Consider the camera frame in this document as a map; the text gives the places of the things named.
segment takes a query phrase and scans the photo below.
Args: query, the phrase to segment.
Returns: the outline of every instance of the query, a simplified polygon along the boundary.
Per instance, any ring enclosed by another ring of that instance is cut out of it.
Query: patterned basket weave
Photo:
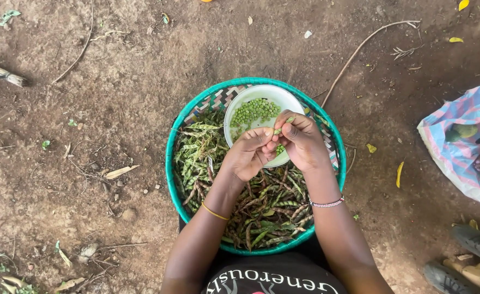
[[[196,122],[198,120],[199,114],[204,112],[204,110],[206,110],[208,107],[210,107],[214,111],[225,111],[227,106],[229,106],[230,102],[243,90],[253,85],[262,84],[278,86],[289,91],[300,101],[300,103],[302,103],[302,105],[304,106],[305,114],[315,119],[318,128],[323,134],[324,143],[327,149],[329,149],[331,163],[337,174],[336,178],[338,180],[340,189],[343,188],[343,183],[345,182],[346,176],[346,154],[345,149],[343,148],[343,142],[341,140],[340,133],[336,129],[335,125],[332,123],[329,116],[325,113],[323,109],[320,108],[318,104],[316,104],[307,95],[294,88],[293,86],[277,81],[275,79],[259,77],[244,77],[231,79],[229,81],[214,85],[207,90],[204,90],[197,97],[191,100],[191,102],[189,102],[178,115],[171,129],[171,133],[169,134],[169,140],[167,142],[166,148],[167,183],[172,201],[175,204],[178,213],[186,223],[189,222],[191,217],[182,207],[172,174],[173,147],[177,137],[177,130],[180,127],[184,127],[186,125],[190,125]],[[278,244],[278,246],[270,249],[253,250],[251,252],[245,249],[235,249],[231,244],[227,243],[222,243],[220,247],[223,250],[239,255],[270,255],[281,253],[283,251],[291,249],[309,239],[313,234],[314,225],[307,228],[305,232],[299,234],[295,239],[290,240],[288,243],[280,243]]]

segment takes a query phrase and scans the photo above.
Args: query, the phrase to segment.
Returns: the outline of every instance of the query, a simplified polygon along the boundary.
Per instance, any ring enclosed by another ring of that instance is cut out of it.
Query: yellow bangle
[[[223,220],[229,220],[228,218],[219,216],[219,215],[217,215],[216,213],[212,212],[209,208],[207,208],[207,206],[205,206],[204,201],[202,201],[202,206],[203,206],[205,209],[207,209],[207,211],[209,211],[211,215],[216,216],[217,218],[221,218],[221,219],[223,219]]]

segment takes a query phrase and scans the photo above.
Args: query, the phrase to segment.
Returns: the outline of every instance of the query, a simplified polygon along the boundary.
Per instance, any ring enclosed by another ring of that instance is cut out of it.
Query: dirt ground
[[[243,76],[279,79],[321,103],[370,33],[387,23],[422,20],[419,31],[402,24],[371,39],[325,109],[344,142],[357,146],[343,192],[387,282],[396,293],[436,293],[421,267],[464,251],[449,227],[461,215],[480,220],[480,204],[443,176],[415,128],[443,100],[480,85],[480,0],[463,11],[455,1],[441,0],[93,4],[92,38],[110,30],[129,33],[91,42],[73,70],[51,85],[82,50],[90,2],[0,2],[0,16],[9,9],[22,12],[11,30],[0,27],[0,66],[31,82],[21,89],[0,81],[0,252],[14,255],[20,277],[51,290],[108,266],[80,264],[73,254],[84,244],[147,242],[101,250],[118,267],[86,293],[158,293],[178,228],[164,150],[182,107],[209,86]],[[162,12],[171,24],[161,22]],[[305,39],[307,30],[313,35]],[[451,44],[449,37],[464,43]],[[390,55],[395,47],[421,45],[395,61]],[[69,119],[83,123],[82,129],[69,126]],[[47,151],[41,148],[45,140],[51,141]],[[370,154],[367,143],[378,150]],[[74,156],[64,159],[68,144]],[[350,162],[353,151],[348,152]],[[404,159],[398,189],[396,169]],[[92,162],[110,170],[140,166],[122,176],[122,187],[110,181],[106,194],[99,179],[75,167],[93,173],[82,165]],[[111,210],[119,215],[126,209],[136,217],[111,216]],[[73,267],[54,253],[57,240]]]

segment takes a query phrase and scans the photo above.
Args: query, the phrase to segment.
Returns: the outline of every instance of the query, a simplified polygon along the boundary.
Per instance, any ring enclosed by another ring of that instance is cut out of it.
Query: beaded bracelet
[[[322,207],[322,208],[326,208],[326,207],[333,207],[333,206],[336,206],[338,204],[341,204],[342,202],[345,201],[345,198],[343,197],[343,195],[341,196],[340,199],[338,199],[338,201],[335,201],[333,203],[328,203],[328,204],[319,204],[319,203],[314,203],[314,202],[310,202],[311,206],[316,206],[316,207]]]

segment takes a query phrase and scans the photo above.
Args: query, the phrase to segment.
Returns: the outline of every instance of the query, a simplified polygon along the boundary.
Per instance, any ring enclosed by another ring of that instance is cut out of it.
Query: black t-shirt
[[[299,253],[242,257],[222,267],[201,294],[347,294],[340,281]]]

